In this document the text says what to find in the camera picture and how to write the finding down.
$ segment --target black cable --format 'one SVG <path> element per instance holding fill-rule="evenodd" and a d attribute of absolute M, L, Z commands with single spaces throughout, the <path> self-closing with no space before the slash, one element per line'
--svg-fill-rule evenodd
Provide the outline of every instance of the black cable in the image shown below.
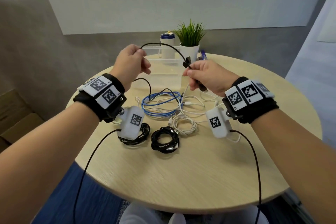
<path fill-rule="evenodd" d="M 119 140 L 126 145 L 137 145 L 147 140 L 149 135 L 150 127 L 147 123 L 142 123 L 140 127 L 140 131 L 142 132 L 137 138 L 135 139 L 126 139 L 122 137 L 118 137 Z"/>
<path fill-rule="evenodd" d="M 81 191 L 81 188 L 82 188 L 82 184 L 83 184 L 84 176 L 85 176 L 87 167 L 89 166 L 89 163 L 90 163 L 90 161 L 91 161 L 91 158 L 92 158 L 93 155 L 95 154 L 95 152 L 96 152 L 96 150 L 98 149 L 99 145 L 105 140 L 105 138 L 108 137 L 110 134 L 112 134 L 112 133 L 114 133 L 114 132 L 117 132 L 117 131 L 121 131 L 121 129 L 113 130 L 113 131 L 111 131 L 110 133 L 108 133 L 106 136 L 104 136 L 104 138 L 99 142 L 99 144 L 96 146 L 95 150 L 92 152 L 92 154 L 91 154 L 91 156 L 90 156 L 90 158 L 89 158 L 89 161 L 88 161 L 87 164 L 86 164 L 86 167 L 85 167 L 84 172 L 83 172 L 83 175 L 82 175 L 81 182 L 80 182 L 80 184 L 79 184 L 79 188 L 78 188 L 77 196 L 76 196 L 76 199 L 75 199 L 75 204 L 73 205 L 73 224 L 76 224 L 76 205 L 77 205 L 77 201 L 78 201 L 78 197 L 79 197 L 79 192 Z"/>
<path fill-rule="evenodd" d="M 154 93 L 155 96 L 151 99 L 152 87 L 151 87 L 149 81 L 147 81 L 145 78 L 137 78 L 137 79 L 135 79 L 133 82 L 135 82 L 135 81 L 137 81 L 137 80 L 140 80 L 140 79 L 145 80 L 145 81 L 148 83 L 148 85 L 149 85 L 149 97 L 148 97 L 148 100 L 149 100 L 149 101 L 153 101 L 154 98 L 156 98 L 157 96 L 159 96 L 159 94 L 162 93 L 163 91 L 165 91 L 165 90 L 169 90 L 169 91 L 171 92 L 171 94 L 174 96 L 174 98 L 175 98 L 175 100 L 177 101 L 177 103 L 178 103 L 178 104 L 180 103 L 179 100 L 176 98 L 174 92 L 173 92 L 171 89 L 169 89 L 169 88 L 165 88 L 165 89 L 161 90 L 161 91 L 158 92 L 158 93 Z"/>
<path fill-rule="evenodd" d="M 253 151 L 253 154 L 254 154 L 254 158 L 255 158 L 255 163 L 257 165 L 258 183 L 259 183 L 259 205 L 261 205 L 261 179 L 260 179 L 260 171 L 259 171 L 257 154 L 255 153 L 255 150 L 254 150 L 253 145 L 251 144 L 250 140 L 248 140 L 247 137 L 245 135 L 243 135 L 243 133 L 241 133 L 241 132 L 239 132 L 237 130 L 234 130 L 234 129 L 230 129 L 230 131 L 231 132 L 237 132 L 238 134 L 241 134 L 246 139 L 246 141 L 250 144 L 250 146 L 252 148 L 252 151 Z M 259 215 L 260 215 L 260 209 L 258 208 L 258 213 L 257 213 L 257 218 L 255 220 L 255 224 L 258 223 Z"/>
<path fill-rule="evenodd" d="M 143 46 L 141 46 L 140 49 L 142 49 L 143 47 L 145 47 L 146 45 L 149 45 L 149 44 L 166 45 L 166 46 L 168 46 L 168 47 L 170 47 L 170 48 L 173 48 L 175 51 L 178 52 L 179 55 L 181 55 L 181 57 L 183 58 L 184 62 L 187 63 L 187 60 L 186 60 L 186 58 L 182 55 L 182 53 L 181 53 L 178 49 L 176 49 L 174 46 L 171 46 L 170 44 L 164 44 L 164 43 L 148 43 L 148 44 L 144 44 Z"/>
<path fill-rule="evenodd" d="M 159 143 L 159 139 L 162 134 L 170 135 L 172 138 L 171 141 L 169 143 Z M 179 144 L 179 135 L 172 127 L 162 127 L 152 133 L 152 149 L 155 151 L 159 151 L 165 154 L 172 153 L 177 150 L 176 146 L 178 146 Z"/>

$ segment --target blue carpet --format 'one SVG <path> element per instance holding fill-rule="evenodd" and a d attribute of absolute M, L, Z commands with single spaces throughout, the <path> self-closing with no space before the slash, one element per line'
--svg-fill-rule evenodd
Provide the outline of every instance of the blue carpet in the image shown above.
<path fill-rule="evenodd" d="M 55 188 L 33 224 L 71 224 L 72 211 L 83 170 L 73 163 Z M 123 199 L 85 176 L 76 208 L 77 224 L 115 224 Z"/>

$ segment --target blue cable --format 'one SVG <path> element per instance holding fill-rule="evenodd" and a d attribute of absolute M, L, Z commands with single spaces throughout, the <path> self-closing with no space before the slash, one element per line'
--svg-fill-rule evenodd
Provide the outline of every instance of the blue cable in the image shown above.
<path fill-rule="evenodd" d="M 156 104 L 148 104 L 149 99 L 153 100 L 154 98 L 156 98 L 157 96 L 159 95 L 162 95 L 162 94 L 168 94 L 170 95 L 172 98 L 171 99 L 168 99 L 164 102 L 160 102 L 160 103 L 156 103 Z M 144 108 L 144 106 L 150 106 L 150 107 L 153 107 L 153 106 L 158 106 L 158 105 L 162 105 L 162 104 L 165 104 L 165 103 L 168 103 L 170 101 L 173 101 L 178 99 L 179 102 L 181 102 L 182 100 L 182 96 L 181 94 L 178 92 L 178 91 L 173 91 L 173 92 L 159 92 L 159 93 L 153 93 L 153 94 L 150 94 L 148 96 L 146 96 L 142 101 L 141 101 L 141 108 L 143 109 L 143 111 L 145 112 L 145 114 L 147 114 L 148 116 L 152 116 L 152 117 L 170 117 L 172 115 L 175 114 L 175 111 L 177 110 L 174 109 L 172 111 L 167 111 L 167 112 L 163 112 L 163 113 L 157 113 L 157 112 L 151 112 L 151 111 L 148 111 Z"/>

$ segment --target bottle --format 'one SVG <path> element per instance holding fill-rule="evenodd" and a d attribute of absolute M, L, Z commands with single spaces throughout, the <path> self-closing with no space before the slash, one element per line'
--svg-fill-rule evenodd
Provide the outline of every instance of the bottle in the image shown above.
<path fill-rule="evenodd" d="M 171 31 L 161 34 L 160 42 L 174 46 L 175 45 L 175 34 Z M 160 57 L 163 59 L 175 59 L 175 50 L 165 45 L 162 45 L 162 46 L 166 48 L 162 49 L 161 51 L 162 55 Z"/>

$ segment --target wristband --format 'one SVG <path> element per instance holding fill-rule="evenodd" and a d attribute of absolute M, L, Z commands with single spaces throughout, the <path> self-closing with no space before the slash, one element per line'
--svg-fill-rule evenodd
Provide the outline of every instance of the wristband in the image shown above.
<path fill-rule="evenodd" d="M 81 85 L 73 99 L 89 107 L 100 121 L 112 122 L 126 101 L 124 86 L 111 74 L 103 74 Z"/>
<path fill-rule="evenodd" d="M 230 116 L 240 123 L 252 123 L 263 114 L 279 108 L 274 94 L 260 81 L 238 78 L 232 87 L 225 91 L 223 103 Z"/>

